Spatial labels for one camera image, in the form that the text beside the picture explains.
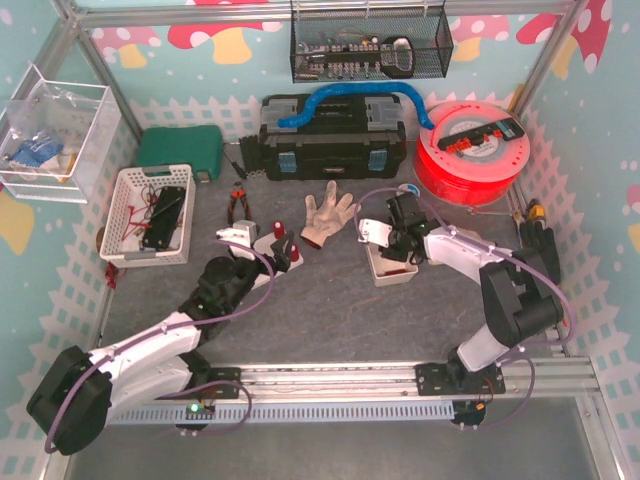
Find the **large red spring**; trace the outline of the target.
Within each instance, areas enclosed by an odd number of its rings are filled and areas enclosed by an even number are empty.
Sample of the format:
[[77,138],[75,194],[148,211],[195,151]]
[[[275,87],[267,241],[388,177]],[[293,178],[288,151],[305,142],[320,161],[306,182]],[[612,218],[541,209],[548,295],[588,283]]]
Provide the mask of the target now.
[[297,263],[301,260],[302,260],[302,256],[300,253],[300,249],[296,244],[294,244],[291,249],[291,262]]
[[276,239],[282,238],[286,233],[285,227],[281,221],[273,223],[273,234]]

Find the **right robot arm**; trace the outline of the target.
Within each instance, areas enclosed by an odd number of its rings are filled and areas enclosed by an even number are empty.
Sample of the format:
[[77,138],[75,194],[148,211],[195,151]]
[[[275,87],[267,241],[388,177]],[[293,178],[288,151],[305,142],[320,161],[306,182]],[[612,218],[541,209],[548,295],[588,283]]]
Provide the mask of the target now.
[[357,223],[360,242],[374,245],[389,261],[443,265],[477,283],[485,322],[455,347],[443,363],[416,366],[422,396],[504,392],[498,367],[525,340],[560,322],[565,313],[559,256],[552,229],[540,220],[519,225],[521,247],[501,248],[470,232],[427,217],[412,192],[387,201],[389,220]]

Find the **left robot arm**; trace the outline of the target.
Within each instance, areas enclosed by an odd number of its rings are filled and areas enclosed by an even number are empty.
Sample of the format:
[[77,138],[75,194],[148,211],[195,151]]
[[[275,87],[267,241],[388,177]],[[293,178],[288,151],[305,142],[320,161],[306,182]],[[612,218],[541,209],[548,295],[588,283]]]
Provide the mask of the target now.
[[293,264],[294,232],[276,225],[257,238],[255,228],[244,220],[218,231],[227,254],[211,259],[187,300],[156,325],[106,347],[73,345],[58,354],[26,406],[46,435],[46,453],[81,451],[118,414],[146,401],[211,388],[197,348],[246,313],[241,304],[256,285],[271,287]]

